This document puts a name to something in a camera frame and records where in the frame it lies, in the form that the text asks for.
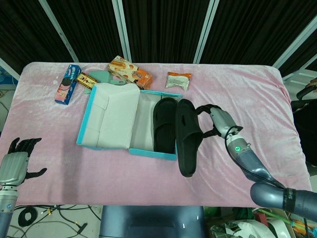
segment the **box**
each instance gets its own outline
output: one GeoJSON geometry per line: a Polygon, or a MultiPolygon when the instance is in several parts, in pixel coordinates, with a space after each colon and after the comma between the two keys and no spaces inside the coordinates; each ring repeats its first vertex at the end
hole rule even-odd
{"type": "Polygon", "coordinates": [[[151,74],[120,56],[116,56],[107,69],[127,83],[135,83],[140,89],[149,89],[153,82],[151,74]]]}
{"type": "Polygon", "coordinates": [[[96,84],[91,92],[77,144],[91,149],[127,149],[130,154],[176,160],[153,151],[153,109],[163,97],[182,95],[140,90],[135,84],[96,84]]]}
{"type": "Polygon", "coordinates": [[[76,78],[81,73],[78,65],[70,64],[55,95],[55,102],[68,105],[76,86],[76,78]]]}

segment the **open shoe box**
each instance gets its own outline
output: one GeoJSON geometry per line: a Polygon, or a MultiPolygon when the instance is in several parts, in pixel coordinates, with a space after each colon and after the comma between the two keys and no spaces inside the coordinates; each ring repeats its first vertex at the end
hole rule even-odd
{"type": "Polygon", "coordinates": [[[140,90],[135,84],[96,84],[91,92],[77,144],[91,149],[128,149],[130,154],[176,160],[153,151],[153,109],[164,97],[181,94],[140,90]]]}

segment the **table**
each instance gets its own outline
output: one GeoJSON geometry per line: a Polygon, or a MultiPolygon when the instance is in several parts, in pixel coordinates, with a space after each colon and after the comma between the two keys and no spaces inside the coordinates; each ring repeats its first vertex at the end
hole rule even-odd
{"type": "MultiPolygon", "coordinates": [[[[0,157],[11,141],[41,137],[29,171],[48,168],[19,187],[19,204],[206,205],[252,207],[253,184],[231,161],[224,140],[206,138],[191,178],[177,161],[133,156],[125,150],[94,151],[76,145],[89,95],[77,84],[69,105],[54,96],[69,63],[33,62],[25,66],[0,138],[0,157]]],[[[83,72],[107,63],[79,63],[83,72]]],[[[151,90],[183,94],[195,107],[208,103],[228,111],[241,134],[272,175],[285,186],[311,190],[305,156],[295,130],[290,97],[277,69],[259,65],[139,63],[154,82],[151,90]],[[167,72],[192,73],[188,91],[165,89],[167,72]]],[[[199,115],[203,131],[212,128],[199,115]]]]}

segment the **black fabric backdrop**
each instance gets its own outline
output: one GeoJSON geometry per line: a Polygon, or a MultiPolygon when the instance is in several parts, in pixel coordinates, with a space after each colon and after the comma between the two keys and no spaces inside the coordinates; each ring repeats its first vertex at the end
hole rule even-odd
{"type": "MultiPolygon", "coordinates": [[[[317,54],[317,30],[291,55],[291,57],[279,68],[282,76],[297,71],[314,55],[317,54]]],[[[307,69],[317,70],[316,63],[311,64],[307,69]]]]}
{"type": "Polygon", "coordinates": [[[316,15],[316,0],[220,0],[200,62],[273,65],[316,15]]]}
{"type": "Polygon", "coordinates": [[[122,55],[111,0],[48,0],[80,62],[110,62],[122,55]]]}
{"type": "Polygon", "coordinates": [[[192,63],[209,0],[123,0],[133,62],[192,63]]]}
{"type": "Polygon", "coordinates": [[[0,1],[0,57],[17,73],[33,61],[72,62],[38,0],[0,1]]]}

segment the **robotic arm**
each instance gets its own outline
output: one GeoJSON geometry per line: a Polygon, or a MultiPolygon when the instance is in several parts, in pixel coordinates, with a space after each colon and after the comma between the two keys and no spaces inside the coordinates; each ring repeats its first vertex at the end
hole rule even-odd
{"type": "Polygon", "coordinates": [[[6,238],[15,203],[19,196],[17,187],[25,179],[39,177],[45,173],[46,168],[37,173],[27,172],[29,157],[33,148],[41,138],[22,140],[17,146],[20,138],[12,141],[8,154],[6,154],[0,165],[0,238],[6,238]]]}
{"type": "Polygon", "coordinates": [[[317,193],[285,188],[239,134],[242,127],[236,125],[231,115],[219,107],[212,107],[210,112],[214,129],[224,138],[230,157],[255,182],[250,191],[252,200],[261,207],[280,208],[317,222],[317,193]]]}

